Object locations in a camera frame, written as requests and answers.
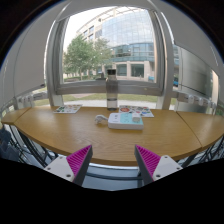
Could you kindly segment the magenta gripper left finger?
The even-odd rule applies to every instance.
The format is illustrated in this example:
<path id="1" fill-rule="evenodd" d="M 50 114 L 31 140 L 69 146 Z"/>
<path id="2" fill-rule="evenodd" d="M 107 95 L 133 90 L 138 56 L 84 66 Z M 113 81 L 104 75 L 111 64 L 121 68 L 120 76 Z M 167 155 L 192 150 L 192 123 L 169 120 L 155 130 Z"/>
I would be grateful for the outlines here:
<path id="1" fill-rule="evenodd" d="M 88 145 L 67 157 L 58 156 L 44 170 L 81 186 L 92 155 L 92 146 Z"/>

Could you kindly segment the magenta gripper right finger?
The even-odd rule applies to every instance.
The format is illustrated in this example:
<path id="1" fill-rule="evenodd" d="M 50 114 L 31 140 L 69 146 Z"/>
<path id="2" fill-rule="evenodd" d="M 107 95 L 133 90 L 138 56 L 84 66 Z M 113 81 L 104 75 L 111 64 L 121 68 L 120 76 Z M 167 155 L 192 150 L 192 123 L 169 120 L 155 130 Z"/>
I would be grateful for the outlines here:
<path id="1" fill-rule="evenodd" d="M 182 169 L 168 155 L 159 156 L 139 145 L 135 146 L 134 154 L 145 185 Z"/>

